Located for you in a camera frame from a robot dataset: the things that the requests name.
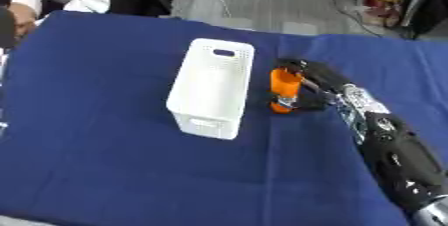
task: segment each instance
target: bag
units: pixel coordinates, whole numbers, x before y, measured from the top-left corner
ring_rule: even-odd
[[[448,18],[448,0],[423,0],[411,20],[410,29],[414,37],[428,33]]]

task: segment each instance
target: basket handle hole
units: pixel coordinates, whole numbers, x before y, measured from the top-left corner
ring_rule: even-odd
[[[213,50],[213,53],[220,56],[228,56],[228,57],[235,56],[235,52],[223,49],[215,49]]]
[[[197,126],[211,127],[211,128],[217,127],[217,124],[215,122],[210,122],[210,121],[206,121],[206,120],[202,120],[202,119],[192,118],[192,119],[190,119],[190,122]]]

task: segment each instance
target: silver metal part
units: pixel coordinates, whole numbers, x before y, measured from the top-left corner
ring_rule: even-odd
[[[277,102],[288,109],[294,109],[297,102],[297,96],[294,98],[278,97]]]
[[[389,110],[375,100],[369,92],[353,84],[344,87],[344,92],[334,96],[334,104],[347,125],[355,132],[356,142],[361,145],[364,142],[367,126],[366,112],[389,114]],[[382,119],[378,125],[387,131],[394,129],[391,122]]]
[[[411,220],[414,226],[448,226],[448,197],[418,210]]]

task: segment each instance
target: black cable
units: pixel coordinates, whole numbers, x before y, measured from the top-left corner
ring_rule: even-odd
[[[341,9],[339,7],[338,1],[337,0],[331,0],[333,2],[333,7],[336,9],[336,11],[338,11],[338,13],[345,15],[347,17],[349,17],[350,19],[352,19],[353,21],[355,21],[365,32],[372,34],[378,38],[383,38],[383,36],[381,34],[375,33],[371,30],[369,30],[366,26],[364,26],[364,24],[362,23],[362,21],[359,19],[361,18],[361,15],[359,14],[359,12],[356,12],[356,15],[359,17],[355,17],[351,14],[349,14],[348,12],[346,12],[345,10]]]

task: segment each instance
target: robotic arm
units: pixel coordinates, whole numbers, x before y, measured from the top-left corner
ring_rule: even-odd
[[[445,170],[402,120],[325,64],[287,60],[283,65],[336,108],[379,187],[411,225],[448,226]]]

